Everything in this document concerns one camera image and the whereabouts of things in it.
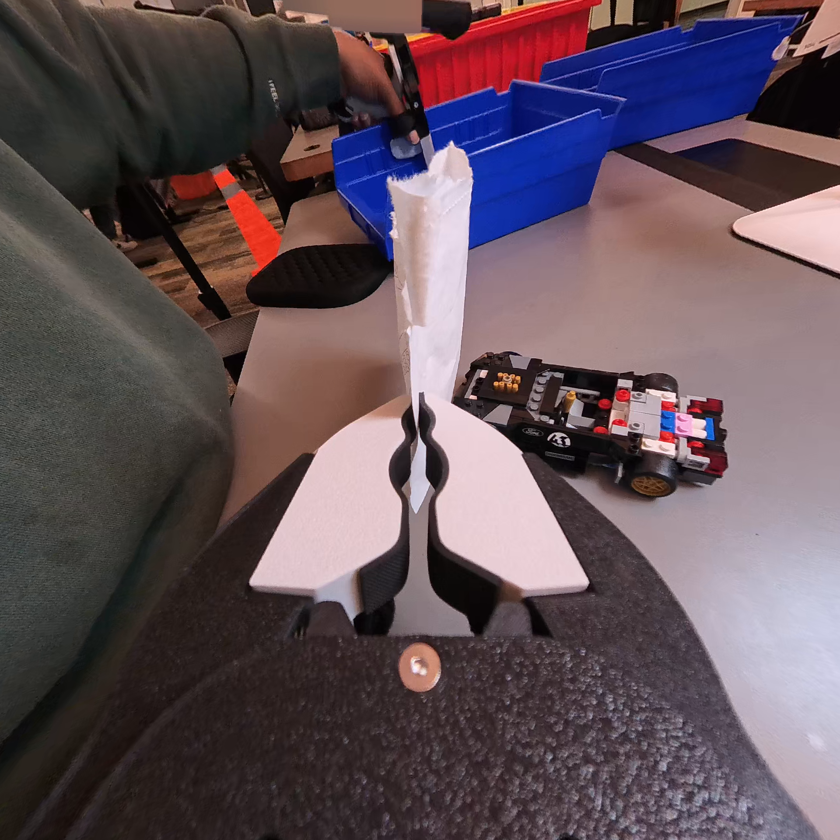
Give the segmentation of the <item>black metal stand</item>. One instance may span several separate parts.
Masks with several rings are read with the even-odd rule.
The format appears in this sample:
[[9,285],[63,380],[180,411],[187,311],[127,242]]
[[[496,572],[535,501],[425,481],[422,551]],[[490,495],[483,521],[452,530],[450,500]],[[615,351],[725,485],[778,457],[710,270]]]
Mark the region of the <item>black metal stand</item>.
[[165,243],[182,264],[186,274],[197,288],[200,303],[218,321],[231,319],[233,317],[232,313],[213,285],[204,276],[204,273],[188,249],[184,246],[168,216],[165,215],[161,209],[161,205],[154,198],[152,189],[145,182],[130,182],[127,185],[127,189],[132,193],[137,204],[142,207],[151,222],[157,227]]

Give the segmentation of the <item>black wrist rest pad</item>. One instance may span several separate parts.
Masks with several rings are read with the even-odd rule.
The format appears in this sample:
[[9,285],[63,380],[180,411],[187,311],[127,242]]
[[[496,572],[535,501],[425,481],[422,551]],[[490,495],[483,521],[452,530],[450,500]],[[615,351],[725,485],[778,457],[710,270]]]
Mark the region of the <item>black wrist rest pad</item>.
[[258,313],[266,308],[336,309],[352,306],[376,292],[392,273],[392,262],[373,245],[309,245],[271,260],[248,282],[255,310],[206,328],[221,355],[229,380],[241,375]]

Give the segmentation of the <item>blue plastic bin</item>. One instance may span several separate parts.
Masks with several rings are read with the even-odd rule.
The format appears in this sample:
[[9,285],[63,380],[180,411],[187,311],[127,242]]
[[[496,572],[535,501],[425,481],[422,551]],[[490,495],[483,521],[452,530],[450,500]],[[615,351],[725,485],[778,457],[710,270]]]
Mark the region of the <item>blue plastic bin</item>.
[[[427,110],[436,151],[467,153],[474,184],[469,247],[587,204],[612,144],[623,98],[515,80]],[[386,181],[425,171],[422,155],[397,160],[381,124],[332,142],[341,204],[369,241],[393,258]]]
[[624,100],[612,147],[655,140],[749,112],[788,35],[777,24],[696,26],[687,45],[648,53],[605,69],[595,91]]
[[571,88],[564,78],[581,75],[579,86],[593,88],[604,71],[635,65],[652,70],[655,78],[707,70],[725,77],[767,75],[775,50],[801,21],[801,15],[703,19],[688,29],[662,29],[547,62],[540,80]]

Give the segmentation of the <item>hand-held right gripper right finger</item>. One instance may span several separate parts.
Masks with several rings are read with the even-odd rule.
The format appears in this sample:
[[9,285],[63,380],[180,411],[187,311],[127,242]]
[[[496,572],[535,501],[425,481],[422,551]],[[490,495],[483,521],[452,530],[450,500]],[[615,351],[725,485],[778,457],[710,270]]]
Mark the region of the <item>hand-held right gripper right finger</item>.
[[426,447],[427,569],[434,593],[483,634],[503,602],[589,588],[521,450],[439,397],[419,399]]

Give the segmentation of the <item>black lego car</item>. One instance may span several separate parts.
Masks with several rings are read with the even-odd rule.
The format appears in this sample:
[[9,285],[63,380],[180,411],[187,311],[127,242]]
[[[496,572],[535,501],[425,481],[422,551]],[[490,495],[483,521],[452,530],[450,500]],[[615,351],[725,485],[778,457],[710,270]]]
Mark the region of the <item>black lego car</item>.
[[485,353],[456,386],[453,404],[524,453],[581,474],[612,468],[615,483],[645,498],[669,497],[681,482],[712,486],[729,466],[722,401],[683,392],[667,373]]

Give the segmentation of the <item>red plastic bin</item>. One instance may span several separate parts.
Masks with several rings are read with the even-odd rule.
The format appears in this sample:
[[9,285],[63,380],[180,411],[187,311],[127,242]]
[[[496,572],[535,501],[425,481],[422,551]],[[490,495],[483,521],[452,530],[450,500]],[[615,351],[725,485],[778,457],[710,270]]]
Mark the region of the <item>red plastic bin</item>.
[[490,16],[472,12],[456,40],[419,33],[408,36],[423,105],[431,107],[512,81],[538,81],[543,65],[585,48],[595,1],[540,2]]

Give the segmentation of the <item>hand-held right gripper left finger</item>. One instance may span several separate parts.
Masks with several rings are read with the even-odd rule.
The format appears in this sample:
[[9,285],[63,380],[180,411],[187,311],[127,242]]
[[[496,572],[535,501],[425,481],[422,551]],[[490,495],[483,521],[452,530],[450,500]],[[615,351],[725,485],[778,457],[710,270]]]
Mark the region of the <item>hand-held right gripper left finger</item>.
[[404,395],[322,444],[252,573],[250,587],[336,602],[353,620],[394,601],[408,572],[403,487],[415,435],[411,401]]

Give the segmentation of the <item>person's left forearm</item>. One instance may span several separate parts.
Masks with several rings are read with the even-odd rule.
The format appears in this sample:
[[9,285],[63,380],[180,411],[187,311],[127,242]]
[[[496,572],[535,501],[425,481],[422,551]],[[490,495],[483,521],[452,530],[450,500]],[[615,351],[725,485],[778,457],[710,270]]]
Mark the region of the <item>person's left forearm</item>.
[[1,29],[3,207],[85,208],[126,182],[203,172],[341,92],[330,28],[229,7],[2,2]]

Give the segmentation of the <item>white paper bag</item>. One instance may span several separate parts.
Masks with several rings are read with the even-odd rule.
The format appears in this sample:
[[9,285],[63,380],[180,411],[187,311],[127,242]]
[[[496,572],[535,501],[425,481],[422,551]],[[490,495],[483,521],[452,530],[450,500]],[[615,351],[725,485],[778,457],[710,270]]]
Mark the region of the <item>white paper bag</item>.
[[427,170],[388,180],[398,347],[419,422],[420,396],[449,401],[459,367],[473,173],[450,143]]

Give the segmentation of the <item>wooden workbench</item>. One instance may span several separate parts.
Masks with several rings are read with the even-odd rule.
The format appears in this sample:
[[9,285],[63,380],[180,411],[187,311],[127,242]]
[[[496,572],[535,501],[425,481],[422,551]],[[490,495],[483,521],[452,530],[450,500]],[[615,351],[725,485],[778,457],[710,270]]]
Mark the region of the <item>wooden workbench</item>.
[[315,130],[295,128],[280,159],[280,168],[287,181],[299,182],[333,172],[332,143],[339,136],[337,125]]

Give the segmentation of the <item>white monitor stand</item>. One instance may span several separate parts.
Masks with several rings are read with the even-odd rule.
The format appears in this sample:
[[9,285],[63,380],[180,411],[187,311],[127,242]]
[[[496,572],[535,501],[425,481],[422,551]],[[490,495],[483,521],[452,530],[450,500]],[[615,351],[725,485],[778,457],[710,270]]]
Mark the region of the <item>white monitor stand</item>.
[[737,237],[839,275],[839,185],[736,220]]

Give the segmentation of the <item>person's green sweater torso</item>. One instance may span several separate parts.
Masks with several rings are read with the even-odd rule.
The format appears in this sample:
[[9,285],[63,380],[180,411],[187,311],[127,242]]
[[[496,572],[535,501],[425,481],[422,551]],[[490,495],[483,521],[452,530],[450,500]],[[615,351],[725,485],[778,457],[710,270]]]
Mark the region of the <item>person's green sweater torso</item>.
[[2,838],[97,727],[232,467],[205,331],[2,144]]

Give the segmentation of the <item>orange traffic cone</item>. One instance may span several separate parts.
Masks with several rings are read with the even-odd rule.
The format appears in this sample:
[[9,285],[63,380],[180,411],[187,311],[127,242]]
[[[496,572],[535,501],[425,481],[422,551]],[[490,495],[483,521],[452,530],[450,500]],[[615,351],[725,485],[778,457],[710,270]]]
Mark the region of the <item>orange traffic cone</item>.
[[180,200],[197,201],[215,195],[224,200],[255,263],[251,273],[255,277],[278,257],[281,234],[237,178],[236,173],[244,171],[238,161],[231,161],[200,174],[175,175],[171,186]]

